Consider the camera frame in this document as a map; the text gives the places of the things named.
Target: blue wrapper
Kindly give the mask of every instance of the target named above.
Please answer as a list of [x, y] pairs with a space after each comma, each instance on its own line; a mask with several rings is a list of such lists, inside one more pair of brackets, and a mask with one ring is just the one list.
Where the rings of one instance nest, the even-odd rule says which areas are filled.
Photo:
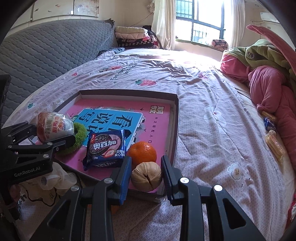
[[267, 117], [264, 118], [264, 126], [265, 129], [268, 131], [275, 131], [276, 132], [276, 126], [274, 123]]
[[86, 156], [83, 159], [83, 169], [91, 166], [120, 167], [126, 156], [126, 130], [114, 130], [89, 133]]

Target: silver screw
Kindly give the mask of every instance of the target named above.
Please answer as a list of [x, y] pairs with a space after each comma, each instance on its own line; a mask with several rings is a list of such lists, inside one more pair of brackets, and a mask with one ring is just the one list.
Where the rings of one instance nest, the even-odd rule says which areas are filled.
[[79, 190], [79, 187], [77, 185], [74, 185], [74, 186], [71, 187], [72, 192], [76, 192], [78, 190]]
[[189, 182], [189, 179], [186, 178], [186, 177], [182, 177], [182, 178], [180, 178], [180, 182], [182, 182], [182, 183], [188, 183]]
[[110, 178], [110, 177], [104, 179], [104, 183], [109, 184], [109, 183], [112, 183], [112, 182], [113, 182], [113, 179]]
[[220, 185], [215, 185], [215, 186], [214, 186], [214, 189], [215, 189], [217, 192], [220, 192], [220, 191], [223, 190], [222, 186], [220, 186]]

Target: patterned blanket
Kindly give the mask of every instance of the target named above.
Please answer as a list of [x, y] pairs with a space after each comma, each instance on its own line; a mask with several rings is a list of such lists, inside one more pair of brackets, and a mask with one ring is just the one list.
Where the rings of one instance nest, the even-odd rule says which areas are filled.
[[[51, 112], [83, 89], [137, 89], [176, 93], [180, 99], [175, 167], [199, 185], [222, 185], [267, 240], [284, 232], [283, 177], [260, 130], [213, 59], [168, 50], [115, 55], [106, 52], [50, 82], [33, 94], [5, 125]], [[35, 212], [24, 211], [16, 225], [37, 227]], [[208, 240], [207, 218], [204, 219]], [[115, 240], [179, 240], [181, 207], [128, 198], [113, 217]]]

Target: green plush toy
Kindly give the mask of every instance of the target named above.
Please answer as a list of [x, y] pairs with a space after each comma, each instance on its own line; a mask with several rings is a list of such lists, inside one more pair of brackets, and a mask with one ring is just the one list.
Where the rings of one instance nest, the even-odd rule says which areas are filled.
[[59, 151], [58, 154], [60, 154], [62, 156], [71, 154], [74, 151], [76, 151], [81, 146], [81, 144], [85, 140], [85, 138], [87, 137], [87, 131], [86, 131], [86, 128], [83, 124], [78, 123], [78, 122], [74, 122], [73, 125], [74, 125], [74, 133], [76, 133], [75, 144], [65, 150]]

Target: orange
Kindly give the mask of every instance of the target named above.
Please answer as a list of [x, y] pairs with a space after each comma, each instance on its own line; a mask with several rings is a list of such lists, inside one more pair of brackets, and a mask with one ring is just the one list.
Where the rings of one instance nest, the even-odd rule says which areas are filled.
[[157, 158], [154, 147], [145, 141], [140, 141], [131, 145], [126, 154], [131, 157], [134, 166], [142, 162], [156, 162]]

